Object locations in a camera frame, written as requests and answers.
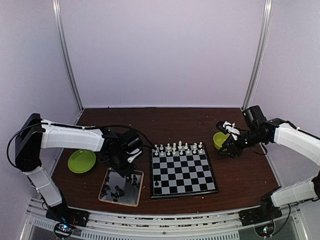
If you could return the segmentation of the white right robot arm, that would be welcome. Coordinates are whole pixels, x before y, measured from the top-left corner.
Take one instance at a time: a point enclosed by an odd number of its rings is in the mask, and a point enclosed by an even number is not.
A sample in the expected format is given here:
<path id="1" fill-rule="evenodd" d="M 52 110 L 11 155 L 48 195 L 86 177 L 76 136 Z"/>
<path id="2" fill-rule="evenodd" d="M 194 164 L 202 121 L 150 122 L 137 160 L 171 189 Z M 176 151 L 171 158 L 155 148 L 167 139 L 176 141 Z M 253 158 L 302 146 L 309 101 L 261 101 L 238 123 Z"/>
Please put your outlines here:
<path id="1" fill-rule="evenodd" d="M 228 121 L 218 121 L 216 128 L 229 137 L 222 143 L 218 153 L 231 158 L 240 157 L 246 148 L 258 144 L 278 144 L 287 147 L 308 158 L 316 165 L 320 164 L 320 139 L 301 130 L 288 120 L 274 118 L 268 120 L 259 105 L 242 111 L 247 130 L 236 127 Z M 300 181 L 294 185 L 281 187 L 263 196 L 260 206 L 252 215 L 266 221 L 281 213 L 284 205 L 304 201 L 317 201 L 320 198 L 320 177 Z"/>

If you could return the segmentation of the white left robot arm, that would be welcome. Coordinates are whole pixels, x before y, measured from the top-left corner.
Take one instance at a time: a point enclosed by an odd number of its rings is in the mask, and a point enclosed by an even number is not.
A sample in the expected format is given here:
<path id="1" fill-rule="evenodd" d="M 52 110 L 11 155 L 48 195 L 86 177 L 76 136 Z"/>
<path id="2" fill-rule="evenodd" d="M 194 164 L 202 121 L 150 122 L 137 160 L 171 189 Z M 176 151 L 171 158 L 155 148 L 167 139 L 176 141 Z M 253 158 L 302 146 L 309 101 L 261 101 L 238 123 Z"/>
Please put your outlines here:
<path id="1" fill-rule="evenodd" d="M 52 122 L 33 113 L 9 140 L 14 143 L 14 160 L 9 163 L 24 173 L 48 205 L 48 210 L 61 222 L 72 218 L 61 190 L 56 186 L 40 159 L 42 149 L 76 149 L 101 153 L 107 164 L 123 178 L 136 168 L 133 161 L 143 155 L 144 143 L 154 144 L 140 130 L 119 125 L 123 133 L 114 132 L 116 125 L 79 126 Z"/>

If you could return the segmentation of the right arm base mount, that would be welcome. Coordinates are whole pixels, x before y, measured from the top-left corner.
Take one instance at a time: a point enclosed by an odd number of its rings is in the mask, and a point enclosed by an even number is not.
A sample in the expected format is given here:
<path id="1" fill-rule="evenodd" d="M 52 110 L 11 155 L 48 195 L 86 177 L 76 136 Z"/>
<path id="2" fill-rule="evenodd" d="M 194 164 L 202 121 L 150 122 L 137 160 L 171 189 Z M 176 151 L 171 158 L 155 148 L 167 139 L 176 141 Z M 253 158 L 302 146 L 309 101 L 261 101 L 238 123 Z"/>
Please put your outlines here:
<path id="1" fill-rule="evenodd" d="M 262 238 L 271 237 L 276 232 L 275 219 L 281 216 L 282 212 L 278 208 L 271 212 L 264 212 L 260 207 L 239 212 L 242 226 L 253 226 L 255 233 Z"/>

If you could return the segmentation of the black and grey chessboard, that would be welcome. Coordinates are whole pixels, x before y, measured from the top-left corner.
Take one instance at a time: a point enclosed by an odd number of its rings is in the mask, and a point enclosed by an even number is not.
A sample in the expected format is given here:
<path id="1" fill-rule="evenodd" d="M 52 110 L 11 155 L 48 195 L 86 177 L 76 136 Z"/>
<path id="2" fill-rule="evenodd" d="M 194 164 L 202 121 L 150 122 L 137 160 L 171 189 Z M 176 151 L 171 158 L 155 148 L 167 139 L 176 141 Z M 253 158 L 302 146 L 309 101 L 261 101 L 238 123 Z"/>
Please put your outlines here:
<path id="1" fill-rule="evenodd" d="M 194 143 L 155 145 L 150 150 L 151 198 L 166 199 L 219 192 L 213 167 L 204 143 L 193 154 Z"/>

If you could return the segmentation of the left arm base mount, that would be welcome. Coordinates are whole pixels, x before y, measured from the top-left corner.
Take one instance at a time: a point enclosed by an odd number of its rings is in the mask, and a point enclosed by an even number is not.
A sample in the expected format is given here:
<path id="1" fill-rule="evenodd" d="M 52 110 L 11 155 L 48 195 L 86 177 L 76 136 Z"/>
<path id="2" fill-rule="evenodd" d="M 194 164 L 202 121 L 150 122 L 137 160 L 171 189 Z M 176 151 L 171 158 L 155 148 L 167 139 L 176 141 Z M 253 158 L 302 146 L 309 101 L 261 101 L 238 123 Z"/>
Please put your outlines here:
<path id="1" fill-rule="evenodd" d="M 45 217 L 56 221 L 53 233 L 60 239 L 69 238 L 77 227 L 86 227 L 90 213 L 85 210 L 70 208 L 66 216 L 58 216 L 51 209 L 46 211 Z"/>

